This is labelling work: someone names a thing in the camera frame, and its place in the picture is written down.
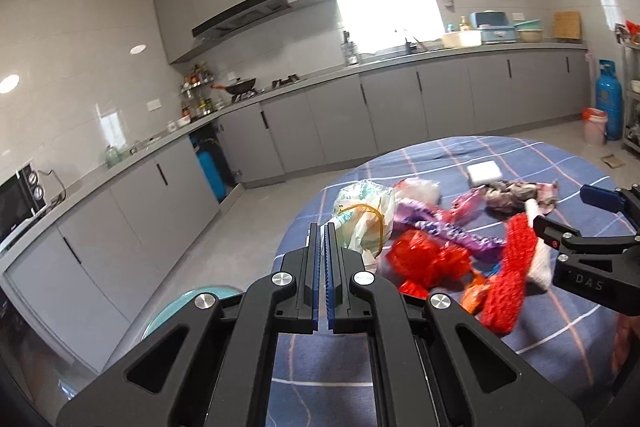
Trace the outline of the red mesh net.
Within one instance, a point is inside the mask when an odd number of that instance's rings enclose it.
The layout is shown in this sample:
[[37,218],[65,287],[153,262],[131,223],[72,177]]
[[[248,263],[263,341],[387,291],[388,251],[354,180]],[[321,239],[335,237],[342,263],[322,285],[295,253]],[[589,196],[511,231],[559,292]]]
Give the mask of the red mesh net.
[[484,309],[480,312],[480,323],[499,337],[511,334],[518,321],[526,293],[526,277],[537,241],[525,213],[509,219],[500,269],[491,283]]

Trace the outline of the white red plastic bag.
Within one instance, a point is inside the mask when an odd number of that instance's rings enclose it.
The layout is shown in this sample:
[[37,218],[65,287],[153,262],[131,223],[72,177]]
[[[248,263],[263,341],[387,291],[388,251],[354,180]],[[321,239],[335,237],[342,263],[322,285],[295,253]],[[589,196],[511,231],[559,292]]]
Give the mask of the white red plastic bag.
[[397,205],[426,207],[437,205],[442,198],[439,183],[421,178],[406,178],[393,186],[394,199]]

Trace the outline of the white bucket red liner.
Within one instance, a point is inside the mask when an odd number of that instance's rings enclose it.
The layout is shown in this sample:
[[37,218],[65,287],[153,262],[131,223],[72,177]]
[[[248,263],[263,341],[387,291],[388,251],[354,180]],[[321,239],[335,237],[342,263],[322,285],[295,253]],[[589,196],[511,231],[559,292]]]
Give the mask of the white bucket red liner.
[[589,145],[603,146],[606,143],[608,115],[602,109],[586,107],[582,111],[585,141]]

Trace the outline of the white microwave oven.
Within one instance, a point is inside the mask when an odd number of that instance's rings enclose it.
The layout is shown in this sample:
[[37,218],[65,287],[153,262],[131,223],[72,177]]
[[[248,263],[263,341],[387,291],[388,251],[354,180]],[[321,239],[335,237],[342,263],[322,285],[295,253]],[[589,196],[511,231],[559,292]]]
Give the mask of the white microwave oven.
[[26,164],[1,183],[1,244],[47,207],[38,172]]

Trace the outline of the spice rack with bottles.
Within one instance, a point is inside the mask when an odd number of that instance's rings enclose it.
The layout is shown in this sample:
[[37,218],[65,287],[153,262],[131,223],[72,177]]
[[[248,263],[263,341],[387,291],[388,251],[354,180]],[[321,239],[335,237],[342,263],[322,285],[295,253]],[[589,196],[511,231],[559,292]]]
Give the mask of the spice rack with bottles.
[[180,88],[182,116],[192,121],[206,117],[214,111],[210,87],[215,77],[204,62],[196,63],[183,77]]

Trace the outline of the purple foil wrapper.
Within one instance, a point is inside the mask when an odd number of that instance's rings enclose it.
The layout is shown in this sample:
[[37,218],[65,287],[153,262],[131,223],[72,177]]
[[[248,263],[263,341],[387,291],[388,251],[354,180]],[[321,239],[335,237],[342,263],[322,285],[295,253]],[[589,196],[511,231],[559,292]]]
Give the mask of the purple foil wrapper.
[[427,205],[408,198],[403,198],[396,204],[394,225],[398,228],[416,229],[436,237],[442,243],[449,242],[466,248],[477,261],[484,263],[500,262],[506,247],[504,239],[480,236],[459,225],[437,219]]

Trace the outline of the blue bread box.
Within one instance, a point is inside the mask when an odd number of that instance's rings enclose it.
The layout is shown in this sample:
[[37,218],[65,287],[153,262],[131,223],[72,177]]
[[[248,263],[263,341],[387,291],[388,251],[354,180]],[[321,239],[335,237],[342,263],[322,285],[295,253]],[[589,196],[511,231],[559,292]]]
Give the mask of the blue bread box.
[[483,44],[516,41],[515,27],[510,23],[505,12],[473,12],[470,14],[469,21],[471,27],[480,32]]

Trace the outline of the blue water filter tank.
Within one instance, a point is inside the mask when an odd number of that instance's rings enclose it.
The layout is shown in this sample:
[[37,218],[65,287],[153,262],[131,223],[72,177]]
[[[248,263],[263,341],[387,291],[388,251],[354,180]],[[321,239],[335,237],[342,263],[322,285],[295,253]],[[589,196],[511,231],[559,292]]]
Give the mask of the blue water filter tank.
[[216,199],[222,202],[227,197],[227,189],[212,154],[207,150],[198,150],[196,156]]

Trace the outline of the white printed plastic bag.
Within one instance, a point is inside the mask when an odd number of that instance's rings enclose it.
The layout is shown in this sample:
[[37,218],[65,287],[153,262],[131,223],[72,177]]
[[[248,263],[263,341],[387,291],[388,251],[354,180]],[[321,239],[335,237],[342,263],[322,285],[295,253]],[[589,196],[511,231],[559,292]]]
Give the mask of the white printed plastic bag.
[[395,209],[393,189],[371,180],[346,185],[337,193],[330,219],[337,243],[357,251],[368,271],[376,271],[378,256],[392,235]]

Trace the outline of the pink transparent wrapper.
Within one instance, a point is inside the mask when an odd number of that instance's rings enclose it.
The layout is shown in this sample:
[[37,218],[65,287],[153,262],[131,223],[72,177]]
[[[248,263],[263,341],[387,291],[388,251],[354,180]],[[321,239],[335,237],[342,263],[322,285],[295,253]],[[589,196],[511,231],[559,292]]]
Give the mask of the pink transparent wrapper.
[[457,196],[449,209],[449,222],[466,225],[475,220],[485,208],[485,187],[473,187]]

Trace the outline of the utensil holder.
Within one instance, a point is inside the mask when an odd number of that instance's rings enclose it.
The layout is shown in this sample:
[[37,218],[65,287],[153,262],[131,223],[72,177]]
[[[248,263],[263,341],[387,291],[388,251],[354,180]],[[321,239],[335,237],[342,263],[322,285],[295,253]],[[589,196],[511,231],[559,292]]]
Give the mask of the utensil holder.
[[341,49],[345,64],[347,66],[357,65],[359,63],[359,56],[356,44],[350,38],[350,33],[347,30],[342,32],[343,41],[341,43]]

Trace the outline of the blue gas cylinder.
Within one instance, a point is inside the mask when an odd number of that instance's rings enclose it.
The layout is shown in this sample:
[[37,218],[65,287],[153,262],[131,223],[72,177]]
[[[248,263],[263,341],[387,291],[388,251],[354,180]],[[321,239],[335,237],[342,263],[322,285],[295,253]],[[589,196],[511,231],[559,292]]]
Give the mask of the blue gas cylinder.
[[608,141],[617,141],[623,134],[623,91],[616,76],[615,62],[599,61],[599,77],[596,80],[597,109],[605,113],[605,135]]

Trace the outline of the plaid cloth scrap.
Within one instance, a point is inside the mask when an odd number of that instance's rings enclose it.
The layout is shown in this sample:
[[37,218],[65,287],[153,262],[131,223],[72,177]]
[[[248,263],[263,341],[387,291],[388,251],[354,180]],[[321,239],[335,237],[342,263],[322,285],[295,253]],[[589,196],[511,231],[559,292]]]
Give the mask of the plaid cloth scrap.
[[496,181],[484,187],[485,206],[500,216],[513,216],[526,211],[526,202],[533,199],[538,212],[547,216],[559,202],[559,183]]

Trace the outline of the black range hood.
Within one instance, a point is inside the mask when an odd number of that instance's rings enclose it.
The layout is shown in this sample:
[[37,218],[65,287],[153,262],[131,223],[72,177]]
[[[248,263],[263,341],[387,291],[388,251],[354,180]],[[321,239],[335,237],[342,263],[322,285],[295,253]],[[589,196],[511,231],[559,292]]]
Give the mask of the black range hood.
[[244,0],[192,29],[195,39],[216,40],[288,10],[288,0]]

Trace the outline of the white tissue pack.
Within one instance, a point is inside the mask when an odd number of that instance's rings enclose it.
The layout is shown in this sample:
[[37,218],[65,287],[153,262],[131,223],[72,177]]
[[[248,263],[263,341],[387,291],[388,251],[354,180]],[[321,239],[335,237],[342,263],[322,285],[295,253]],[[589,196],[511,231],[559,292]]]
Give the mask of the white tissue pack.
[[494,160],[477,162],[466,167],[471,186],[491,184],[503,179],[503,174]]

